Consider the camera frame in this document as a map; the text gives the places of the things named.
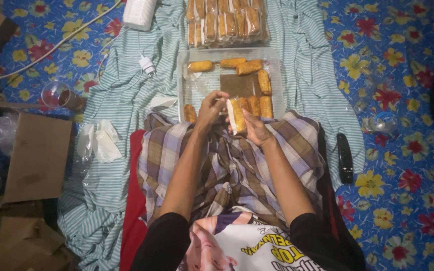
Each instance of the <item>person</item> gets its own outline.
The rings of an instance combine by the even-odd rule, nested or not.
[[[245,138],[265,155],[289,232],[269,225],[242,206],[189,225],[202,147],[220,112],[226,111],[228,98],[225,92],[214,91],[202,101],[166,190],[160,217],[149,226],[131,270],[357,270],[353,256],[324,230],[274,135],[245,110]]]

